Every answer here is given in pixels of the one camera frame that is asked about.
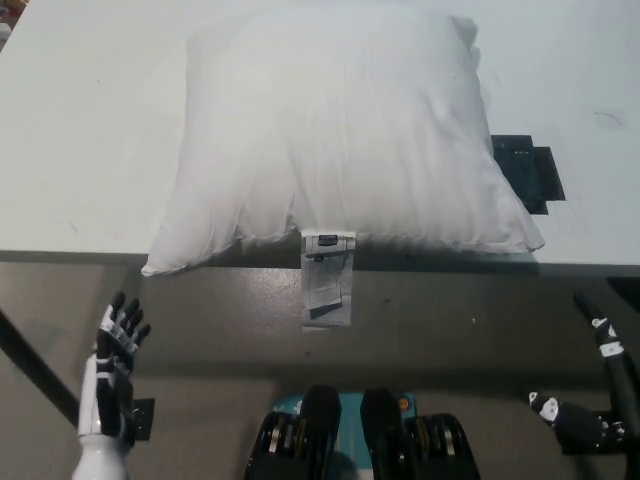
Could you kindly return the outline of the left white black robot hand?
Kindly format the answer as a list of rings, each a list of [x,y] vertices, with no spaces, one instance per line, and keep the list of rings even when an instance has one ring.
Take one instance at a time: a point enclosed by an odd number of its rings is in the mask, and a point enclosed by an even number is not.
[[[151,326],[140,301],[115,294],[99,322],[85,363],[77,434],[103,435],[131,448],[136,442],[131,375]]]

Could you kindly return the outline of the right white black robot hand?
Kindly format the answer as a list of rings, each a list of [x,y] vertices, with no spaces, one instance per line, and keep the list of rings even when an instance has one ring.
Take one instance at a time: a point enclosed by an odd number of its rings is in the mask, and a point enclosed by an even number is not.
[[[582,293],[575,292],[573,301],[594,334],[611,409],[595,412],[538,391],[528,393],[529,406],[552,427],[566,454],[637,454],[639,374],[612,321]]]

